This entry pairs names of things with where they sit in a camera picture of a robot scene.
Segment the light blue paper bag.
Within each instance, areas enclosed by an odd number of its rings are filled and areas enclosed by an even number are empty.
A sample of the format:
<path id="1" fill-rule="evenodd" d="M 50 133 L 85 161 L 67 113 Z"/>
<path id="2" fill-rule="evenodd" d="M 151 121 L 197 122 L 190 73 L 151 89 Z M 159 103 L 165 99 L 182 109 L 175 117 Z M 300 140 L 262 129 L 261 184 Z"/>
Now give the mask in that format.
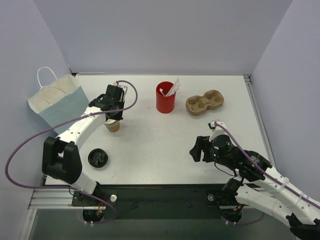
<path id="1" fill-rule="evenodd" d="M 89 105 L 80 82 L 71 74 L 56 77 L 49 85 L 42 85 L 39 76 L 37 81 L 39 91 L 27 102 L 50 127 L 80 117 Z"/>

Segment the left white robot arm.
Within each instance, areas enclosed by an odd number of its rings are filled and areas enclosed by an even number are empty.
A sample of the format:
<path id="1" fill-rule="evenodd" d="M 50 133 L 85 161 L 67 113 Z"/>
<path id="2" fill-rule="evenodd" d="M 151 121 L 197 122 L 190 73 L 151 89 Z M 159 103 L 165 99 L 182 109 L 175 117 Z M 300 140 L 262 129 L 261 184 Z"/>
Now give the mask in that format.
<path id="1" fill-rule="evenodd" d="M 100 125 L 111 133 L 120 129 L 127 90 L 124 85 L 109 84 L 105 93 L 89 103 L 84 118 L 57 137 L 48 137 L 43 144 L 42 172 L 84 192 L 83 199 L 91 206 L 100 203 L 102 193 L 96 189 L 98 182 L 83 172 L 79 150 Z"/>

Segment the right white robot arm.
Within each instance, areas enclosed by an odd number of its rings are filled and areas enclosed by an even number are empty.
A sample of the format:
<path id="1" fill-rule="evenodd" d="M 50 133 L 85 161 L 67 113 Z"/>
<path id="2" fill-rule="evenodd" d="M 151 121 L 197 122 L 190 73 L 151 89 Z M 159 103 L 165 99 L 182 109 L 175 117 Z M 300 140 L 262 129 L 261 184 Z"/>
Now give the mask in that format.
<path id="1" fill-rule="evenodd" d="M 190 155 L 195 162 L 215 163 L 232 170 L 221 197 L 266 213 L 284 223 L 301 240 L 320 238 L 320 203 L 294 187 L 262 155 L 233 144 L 227 134 L 198 136 Z"/>

